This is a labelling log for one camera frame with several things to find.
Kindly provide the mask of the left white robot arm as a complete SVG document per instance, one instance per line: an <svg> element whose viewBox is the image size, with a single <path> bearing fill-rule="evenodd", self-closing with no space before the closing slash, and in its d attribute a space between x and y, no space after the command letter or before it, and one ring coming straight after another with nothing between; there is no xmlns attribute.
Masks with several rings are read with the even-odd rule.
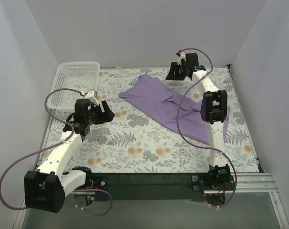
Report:
<svg viewBox="0 0 289 229"><path fill-rule="evenodd" d="M66 119L61 138L47 159L24 177L25 205L49 212L59 212L65 198L73 191L90 190L94 181L88 167L74 167L64 174L66 165L90 132L91 125L111 122L114 113L106 101L95 105L90 99L78 99L74 112Z"/></svg>

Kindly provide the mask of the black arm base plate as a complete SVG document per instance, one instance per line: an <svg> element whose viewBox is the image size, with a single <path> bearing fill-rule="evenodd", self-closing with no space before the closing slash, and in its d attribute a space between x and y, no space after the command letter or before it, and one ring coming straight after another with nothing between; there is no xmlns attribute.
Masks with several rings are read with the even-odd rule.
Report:
<svg viewBox="0 0 289 229"><path fill-rule="evenodd" d="M79 195L95 201L113 200L191 200L204 201L206 191L224 196L232 191L234 179L216 180L209 173L101 173L91 174Z"/></svg>

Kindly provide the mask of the purple t shirt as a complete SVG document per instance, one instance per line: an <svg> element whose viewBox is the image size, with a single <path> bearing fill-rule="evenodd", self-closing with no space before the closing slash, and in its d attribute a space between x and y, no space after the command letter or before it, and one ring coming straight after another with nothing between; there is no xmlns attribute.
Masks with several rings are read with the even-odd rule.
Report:
<svg viewBox="0 0 289 229"><path fill-rule="evenodd" d="M132 88L119 93L119 97L142 111L163 127L178 133L176 115L178 105L179 127L183 136L209 144L208 128L200 115L201 101L190 98L167 87L159 78L140 75Z"/></svg>

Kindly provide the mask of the white plastic mesh basket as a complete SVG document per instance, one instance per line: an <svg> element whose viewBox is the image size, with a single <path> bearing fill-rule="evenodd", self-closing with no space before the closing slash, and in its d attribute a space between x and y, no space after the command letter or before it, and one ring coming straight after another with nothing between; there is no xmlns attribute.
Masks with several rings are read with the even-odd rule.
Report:
<svg viewBox="0 0 289 229"><path fill-rule="evenodd" d="M98 62L65 62L59 65L52 83L51 91L57 89L74 89L77 91L97 91L100 64ZM80 95L72 91L53 93L47 102L50 109L72 111L75 100Z"/></svg>

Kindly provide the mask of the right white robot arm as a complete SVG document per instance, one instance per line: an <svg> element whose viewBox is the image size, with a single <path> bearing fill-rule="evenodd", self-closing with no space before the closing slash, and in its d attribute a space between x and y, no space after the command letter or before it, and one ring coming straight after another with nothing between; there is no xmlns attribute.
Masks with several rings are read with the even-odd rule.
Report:
<svg viewBox="0 0 289 229"><path fill-rule="evenodd" d="M203 93L200 108L201 119L206 123L210 151L209 170L203 177L197 178L201 190L205 186L225 190L230 182L231 172L224 151L224 125L227 117L227 92L218 89L209 79L206 68L199 64L196 52L185 54L179 50L177 62L172 62L166 80L184 80L186 77L194 82Z"/></svg>

